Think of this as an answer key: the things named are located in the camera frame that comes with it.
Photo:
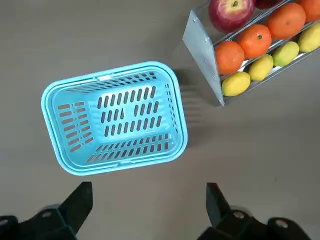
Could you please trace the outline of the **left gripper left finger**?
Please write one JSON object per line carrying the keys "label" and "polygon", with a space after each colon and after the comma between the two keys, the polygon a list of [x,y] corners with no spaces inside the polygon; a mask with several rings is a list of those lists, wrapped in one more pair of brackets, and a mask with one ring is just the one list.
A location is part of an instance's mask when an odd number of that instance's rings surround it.
{"label": "left gripper left finger", "polygon": [[48,206],[28,220],[0,217],[2,240],[76,240],[93,208],[93,186],[83,181],[61,204]]}

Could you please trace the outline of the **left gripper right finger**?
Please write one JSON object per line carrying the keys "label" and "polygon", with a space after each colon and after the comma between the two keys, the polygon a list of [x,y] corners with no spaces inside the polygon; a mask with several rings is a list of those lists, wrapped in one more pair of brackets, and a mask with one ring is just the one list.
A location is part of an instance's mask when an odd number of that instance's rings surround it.
{"label": "left gripper right finger", "polygon": [[247,212],[232,209],[217,183],[206,184],[206,211],[209,226],[198,240],[310,240],[295,221],[271,217],[267,223]]}

